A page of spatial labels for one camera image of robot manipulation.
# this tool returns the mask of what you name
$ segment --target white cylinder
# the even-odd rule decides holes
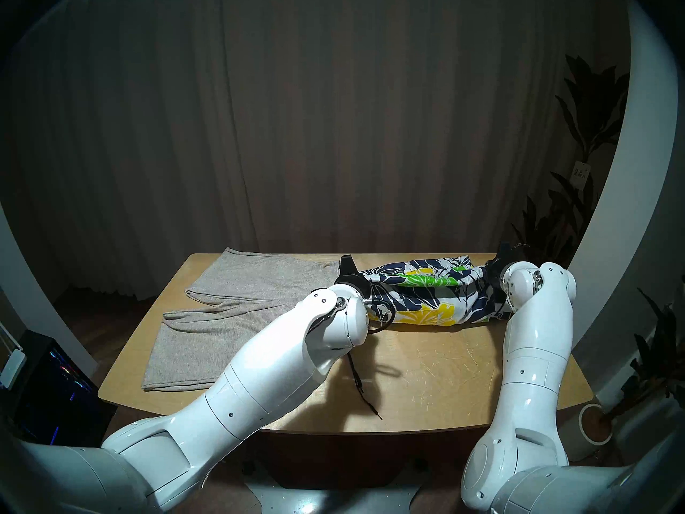
[[[585,457],[591,455],[609,442],[613,435],[613,433],[609,433],[609,436],[602,442],[595,442],[587,436],[583,430],[583,414],[585,414],[585,411],[590,407],[602,408],[602,406],[598,404],[587,404],[577,415],[572,416],[559,427],[559,437],[561,438],[561,443],[564,445],[566,456],[569,458],[570,462],[577,462],[585,459]]]

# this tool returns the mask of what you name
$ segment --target yellow flower print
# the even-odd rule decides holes
[[[398,311],[395,315],[395,322],[421,326],[452,326],[456,323],[453,317],[454,306],[443,303],[438,306],[438,309],[421,306],[421,309],[417,311]]]

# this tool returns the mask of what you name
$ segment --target floral shorts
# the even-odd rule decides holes
[[[394,322],[452,326],[510,314],[494,301],[484,267],[474,267],[468,256],[389,263],[361,273],[371,283],[372,298],[395,307]],[[383,304],[368,309],[372,320],[388,319]]]

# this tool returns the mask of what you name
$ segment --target plant pot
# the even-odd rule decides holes
[[[585,459],[611,440],[613,433],[610,428],[607,434],[606,431],[596,427],[597,412],[601,415],[602,406],[587,404],[577,415],[572,416],[559,427],[559,438],[570,462]]]

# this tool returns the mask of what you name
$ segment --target cable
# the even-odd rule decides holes
[[[371,404],[370,401],[368,401],[367,398],[364,397],[364,388],[362,387],[362,378],[359,377],[359,374],[357,373],[356,368],[354,367],[354,362],[352,361],[352,354],[350,352],[347,352],[347,360],[349,361],[349,367],[352,369],[352,377],[354,378],[354,384],[357,387],[357,392],[359,393],[359,396],[362,397],[364,400],[364,403],[368,405],[368,408],[373,411],[373,414],[378,416],[381,420],[383,420],[383,417],[378,414],[378,411],[376,408]]]
[[[14,350],[13,350],[12,348],[9,347],[9,345],[7,344],[7,341],[5,340],[5,338],[3,337],[2,339],[0,339],[0,341],[2,341],[2,344],[5,345],[5,348],[7,348],[7,351],[8,351],[10,354],[12,354],[12,352],[13,352]]]
[[[16,339],[15,339],[14,337],[12,337],[12,334],[7,330],[7,328],[5,328],[5,325],[2,324],[2,322],[0,322],[0,328],[2,328],[3,333],[7,334],[7,336],[12,340],[12,342],[14,343],[14,345],[15,345],[17,348],[19,348],[19,350],[23,350],[23,348],[21,347],[21,345],[20,345],[18,342],[16,342]]]
[[[369,305],[369,306],[383,304],[385,307],[388,308],[388,311],[390,311],[390,320],[388,320],[385,323],[385,325],[381,324],[381,326],[379,328],[374,328],[373,330],[369,330],[368,331],[369,334],[378,333],[378,332],[385,330],[395,320],[395,315],[397,314],[397,310],[395,309],[395,306],[393,306],[393,303],[391,301],[383,300],[382,298],[371,298],[370,300],[364,300],[364,303],[366,305]]]

